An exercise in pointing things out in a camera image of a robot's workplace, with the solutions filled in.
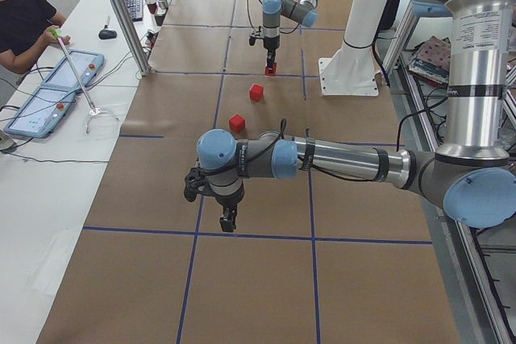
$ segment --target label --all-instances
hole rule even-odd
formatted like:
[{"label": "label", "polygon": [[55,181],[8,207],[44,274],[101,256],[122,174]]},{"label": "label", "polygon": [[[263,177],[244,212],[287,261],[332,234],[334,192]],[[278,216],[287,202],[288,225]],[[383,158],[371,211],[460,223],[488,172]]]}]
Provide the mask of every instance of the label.
[{"label": "label", "polygon": [[482,12],[456,19],[453,23],[451,54],[484,50],[507,52],[509,22],[508,10]]}]

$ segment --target person's arm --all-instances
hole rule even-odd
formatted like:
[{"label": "person's arm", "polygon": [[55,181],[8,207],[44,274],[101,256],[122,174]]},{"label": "person's arm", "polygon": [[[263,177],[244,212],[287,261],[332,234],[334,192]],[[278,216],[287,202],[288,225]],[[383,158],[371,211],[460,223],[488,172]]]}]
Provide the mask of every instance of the person's arm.
[{"label": "person's arm", "polygon": [[50,23],[55,24],[59,27],[62,27],[63,24],[66,22],[66,17],[61,14],[59,11],[56,12],[54,16],[52,16],[50,19]]},{"label": "person's arm", "polygon": [[[70,41],[69,36],[64,36],[62,39],[64,44],[68,44]],[[57,43],[57,39],[54,38],[49,27],[25,52],[22,52],[17,56],[12,52],[12,50],[0,52],[0,65],[10,72],[23,74],[31,70],[32,66],[34,66],[49,44],[55,43]]]}]

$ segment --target keyboard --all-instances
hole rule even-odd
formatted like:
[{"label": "keyboard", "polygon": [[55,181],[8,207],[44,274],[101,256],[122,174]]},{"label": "keyboard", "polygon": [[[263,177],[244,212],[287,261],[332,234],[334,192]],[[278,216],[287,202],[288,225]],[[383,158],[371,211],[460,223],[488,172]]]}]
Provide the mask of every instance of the keyboard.
[{"label": "keyboard", "polygon": [[133,22],[144,18],[144,0],[124,0]]}]

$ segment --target person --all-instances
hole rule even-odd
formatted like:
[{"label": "person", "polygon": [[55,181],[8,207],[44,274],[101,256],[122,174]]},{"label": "person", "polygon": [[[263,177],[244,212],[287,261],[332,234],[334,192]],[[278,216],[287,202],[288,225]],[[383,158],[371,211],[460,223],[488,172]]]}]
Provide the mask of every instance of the person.
[{"label": "person", "polygon": [[0,65],[17,74],[31,70],[49,44],[58,44],[50,27],[65,20],[47,0],[0,0]]}]

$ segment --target red cube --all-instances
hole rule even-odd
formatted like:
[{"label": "red cube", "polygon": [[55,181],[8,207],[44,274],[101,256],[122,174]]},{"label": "red cube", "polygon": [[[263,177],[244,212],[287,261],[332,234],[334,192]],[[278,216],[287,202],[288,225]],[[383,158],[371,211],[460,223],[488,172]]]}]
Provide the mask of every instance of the red cube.
[{"label": "red cube", "polygon": [[253,101],[259,101],[264,97],[264,87],[258,84],[252,84],[249,89],[249,98]]},{"label": "red cube", "polygon": [[239,114],[235,114],[229,119],[229,127],[235,133],[239,133],[245,129],[245,119]]}]

